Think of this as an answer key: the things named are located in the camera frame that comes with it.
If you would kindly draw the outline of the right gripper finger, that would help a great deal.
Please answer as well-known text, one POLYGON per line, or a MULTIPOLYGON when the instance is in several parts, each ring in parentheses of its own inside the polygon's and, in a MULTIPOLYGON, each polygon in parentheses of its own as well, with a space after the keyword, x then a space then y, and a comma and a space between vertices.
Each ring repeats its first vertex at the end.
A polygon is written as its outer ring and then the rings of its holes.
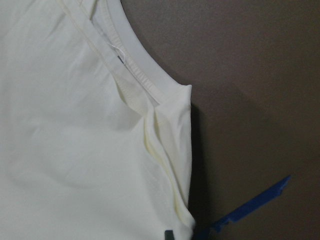
POLYGON ((164 231, 164 240, 175 240, 175 235, 173 230, 164 231))

